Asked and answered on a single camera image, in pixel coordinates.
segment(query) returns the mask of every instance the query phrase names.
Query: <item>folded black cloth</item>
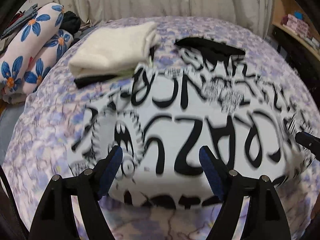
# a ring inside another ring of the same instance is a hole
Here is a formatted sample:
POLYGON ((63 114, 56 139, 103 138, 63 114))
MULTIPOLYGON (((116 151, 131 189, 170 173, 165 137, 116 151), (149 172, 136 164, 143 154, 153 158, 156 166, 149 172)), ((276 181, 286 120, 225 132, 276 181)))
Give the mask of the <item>folded black cloth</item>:
POLYGON ((61 30, 65 30, 72 35, 75 35, 80 29, 81 19, 75 13, 68 11, 64 14, 63 20, 60 26, 61 30))
POLYGON ((225 56, 244 56, 245 51, 232 46, 228 46, 225 43, 215 42, 213 40, 207 40, 200 37, 188 37, 181 40, 176 40, 175 45, 183 48, 206 48, 214 52, 215 54, 222 54, 225 56))
POLYGON ((118 77, 117 75, 103 75, 103 76, 92 76, 92 77, 83 77, 83 78, 76 78, 74 80, 77 88, 81 89, 88 85, 97 83, 97 82, 105 82, 111 79, 118 77))

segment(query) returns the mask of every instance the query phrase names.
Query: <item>black garment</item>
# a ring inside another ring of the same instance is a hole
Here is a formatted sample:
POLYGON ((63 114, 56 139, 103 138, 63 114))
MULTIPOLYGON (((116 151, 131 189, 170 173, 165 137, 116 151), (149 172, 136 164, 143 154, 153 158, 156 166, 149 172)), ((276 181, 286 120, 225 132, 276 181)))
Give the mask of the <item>black garment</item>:
POLYGON ((81 19, 75 13, 68 11, 64 14, 60 29, 75 35, 80 29, 81 19))
POLYGON ((103 75, 103 76, 94 76, 94 77, 83 77, 83 78, 76 78, 74 80, 77 88, 84 88, 88 85, 97 83, 97 82, 105 82, 110 79, 117 77, 117 75, 103 75))

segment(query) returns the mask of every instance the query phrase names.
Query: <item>blue gripper pad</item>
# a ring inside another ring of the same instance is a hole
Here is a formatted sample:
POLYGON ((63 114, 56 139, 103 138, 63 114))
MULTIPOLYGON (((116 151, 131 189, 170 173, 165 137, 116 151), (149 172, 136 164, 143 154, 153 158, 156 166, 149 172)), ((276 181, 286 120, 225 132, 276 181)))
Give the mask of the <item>blue gripper pad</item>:
POLYGON ((122 148, 118 147, 115 152, 115 155, 112 157, 107 168, 103 172, 103 175, 101 176, 100 188, 98 191, 99 198, 108 194, 111 184, 122 163, 122 158, 123 158, 122 148))
POLYGON ((223 182, 209 157, 209 154, 212 154, 212 152, 207 152, 206 148, 207 147, 204 146, 200 148, 199 161, 204 170, 204 174, 206 175, 207 180, 210 184, 213 194, 215 194, 221 201, 223 201, 225 195, 223 182))

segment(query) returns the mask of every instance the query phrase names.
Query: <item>pink pillowcase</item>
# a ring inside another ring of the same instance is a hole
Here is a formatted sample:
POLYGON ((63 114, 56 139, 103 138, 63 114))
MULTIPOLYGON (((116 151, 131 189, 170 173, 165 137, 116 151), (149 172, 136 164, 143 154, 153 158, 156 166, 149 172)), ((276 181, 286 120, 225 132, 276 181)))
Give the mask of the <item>pink pillowcase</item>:
POLYGON ((0 82, 5 85, 2 94, 18 90, 30 61, 59 30, 63 13, 63 6, 57 3, 43 6, 11 41, 0 59, 0 82))
POLYGON ((22 92, 31 94, 38 89, 50 69, 67 51, 73 36, 65 30, 58 32, 44 45, 37 56, 29 64, 22 81, 22 92))

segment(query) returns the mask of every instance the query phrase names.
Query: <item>bed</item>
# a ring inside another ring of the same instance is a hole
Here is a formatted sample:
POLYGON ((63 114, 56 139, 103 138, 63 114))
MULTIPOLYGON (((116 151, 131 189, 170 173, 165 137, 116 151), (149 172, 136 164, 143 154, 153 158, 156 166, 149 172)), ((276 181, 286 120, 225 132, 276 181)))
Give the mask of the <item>bed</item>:
MULTIPOLYGON (((246 61, 262 76, 279 80, 295 94, 295 103, 304 106, 311 125, 320 129, 319 111, 303 82, 284 59, 261 38, 242 27, 203 17, 128 18, 107 23, 117 28, 155 21, 162 36, 155 51, 154 66, 160 69, 186 64, 177 55, 177 38, 204 35, 215 41, 246 50, 246 61)), ((97 83, 77 89, 68 71, 68 60, 86 38, 75 44, 53 67, 36 93, 26 101, 9 144, 3 164, 20 216, 30 228, 33 215, 49 179, 54 174, 70 177, 67 147, 81 137, 84 108, 88 101, 128 80, 97 83)), ((320 191, 320 165, 317 160, 302 174, 278 187, 292 239, 299 239, 310 222, 310 212, 320 191)), ((116 239, 205 239, 219 213, 220 204, 196 210, 135 208, 109 197, 100 201, 102 212, 116 239)), ((77 199, 73 198, 79 235, 86 239, 77 199)), ((248 209, 245 199, 234 239, 239 239, 248 209)))

